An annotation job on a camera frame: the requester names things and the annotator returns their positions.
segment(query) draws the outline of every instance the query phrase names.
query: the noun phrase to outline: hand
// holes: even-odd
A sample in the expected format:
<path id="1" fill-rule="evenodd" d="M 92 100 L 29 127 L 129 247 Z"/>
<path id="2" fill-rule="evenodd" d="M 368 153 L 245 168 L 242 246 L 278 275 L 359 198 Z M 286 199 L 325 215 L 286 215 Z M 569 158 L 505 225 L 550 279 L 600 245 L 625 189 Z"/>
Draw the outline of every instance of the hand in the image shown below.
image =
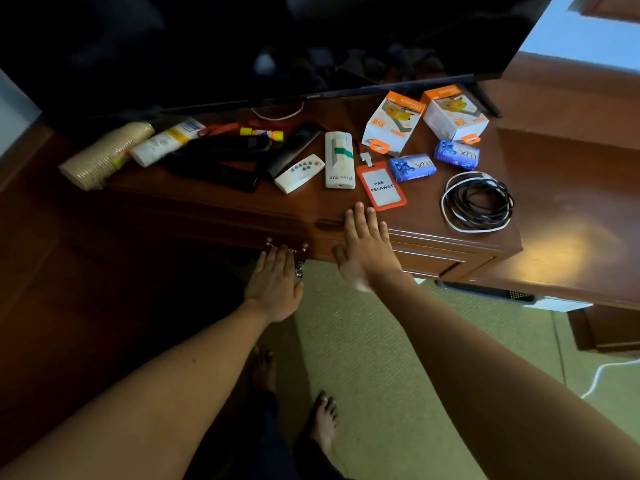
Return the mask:
<path id="1" fill-rule="evenodd" d="M 295 283 L 293 253 L 286 246 L 261 252 L 244 290 L 244 301 L 258 304 L 269 322 L 281 322 L 298 309 L 302 283 Z"/>
<path id="2" fill-rule="evenodd" d="M 355 209 L 348 209 L 344 220 L 346 249 L 333 249 L 338 269 L 356 289 L 372 291 L 369 283 L 377 276 L 402 271 L 396 254 L 391 249 L 389 229 L 380 222 L 373 207 L 364 215 L 364 205 L 357 202 Z"/>

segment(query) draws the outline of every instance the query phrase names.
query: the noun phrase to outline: green tape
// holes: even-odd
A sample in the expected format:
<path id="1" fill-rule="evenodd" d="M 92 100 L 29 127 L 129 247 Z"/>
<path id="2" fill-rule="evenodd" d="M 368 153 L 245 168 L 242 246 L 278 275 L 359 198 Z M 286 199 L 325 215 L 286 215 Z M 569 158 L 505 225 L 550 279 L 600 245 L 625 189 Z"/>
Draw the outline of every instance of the green tape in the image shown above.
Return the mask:
<path id="1" fill-rule="evenodd" d="M 338 147 L 335 149 L 335 154 L 343 154 L 343 155 L 347 155 L 350 159 L 353 160 L 353 153 L 351 153 L 350 151 L 348 151 L 346 148 L 342 148 L 342 147 Z"/>

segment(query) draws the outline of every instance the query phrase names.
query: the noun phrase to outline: soap wrapper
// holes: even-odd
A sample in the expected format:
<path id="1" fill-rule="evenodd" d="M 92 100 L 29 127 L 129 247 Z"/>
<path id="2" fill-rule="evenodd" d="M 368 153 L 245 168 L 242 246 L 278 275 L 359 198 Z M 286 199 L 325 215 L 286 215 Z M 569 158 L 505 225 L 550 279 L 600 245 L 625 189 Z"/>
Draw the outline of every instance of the soap wrapper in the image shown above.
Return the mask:
<path id="1" fill-rule="evenodd" d="M 436 167 L 427 154 L 391 158 L 389 170 L 391 170 L 396 182 L 428 177 L 436 173 Z"/>
<path id="2" fill-rule="evenodd" d="M 442 162 L 473 170 L 480 161 L 480 150 L 468 144 L 457 143 L 450 139 L 441 139 L 433 157 Z"/>

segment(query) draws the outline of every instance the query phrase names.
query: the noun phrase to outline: green carpet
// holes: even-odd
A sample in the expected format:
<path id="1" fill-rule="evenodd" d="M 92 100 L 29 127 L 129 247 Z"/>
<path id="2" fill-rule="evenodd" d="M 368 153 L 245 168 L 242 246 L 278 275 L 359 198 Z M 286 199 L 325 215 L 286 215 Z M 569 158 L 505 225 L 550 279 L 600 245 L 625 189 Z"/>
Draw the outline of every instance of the green carpet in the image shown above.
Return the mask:
<path id="1" fill-rule="evenodd" d="M 422 286 L 574 392 L 589 387 L 600 363 L 620 360 L 576 351 L 565 314 L 441 290 L 432 282 Z M 348 288 L 335 265 L 306 264 L 295 320 L 271 327 L 260 343 L 278 357 L 281 423 L 290 440 L 320 389 L 335 396 L 340 423 L 332 460 L 343 474 L 484 478 L 400 326 L 375 296 Z M 590 399 L 635 438 L 639 376 L 640 367 L 611 368 Z"/>

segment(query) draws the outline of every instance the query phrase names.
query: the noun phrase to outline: television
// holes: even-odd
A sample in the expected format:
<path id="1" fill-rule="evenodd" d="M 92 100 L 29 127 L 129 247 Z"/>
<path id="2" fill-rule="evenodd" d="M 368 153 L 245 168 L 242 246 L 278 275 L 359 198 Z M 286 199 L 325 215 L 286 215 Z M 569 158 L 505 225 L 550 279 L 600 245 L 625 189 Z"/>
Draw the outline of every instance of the television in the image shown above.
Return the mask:
<path id="1" fill-rule="evenodd" d="M 11 0 L 0 68 L 66 128 L 417 92 L 500 77 L 549 1 Z"/>

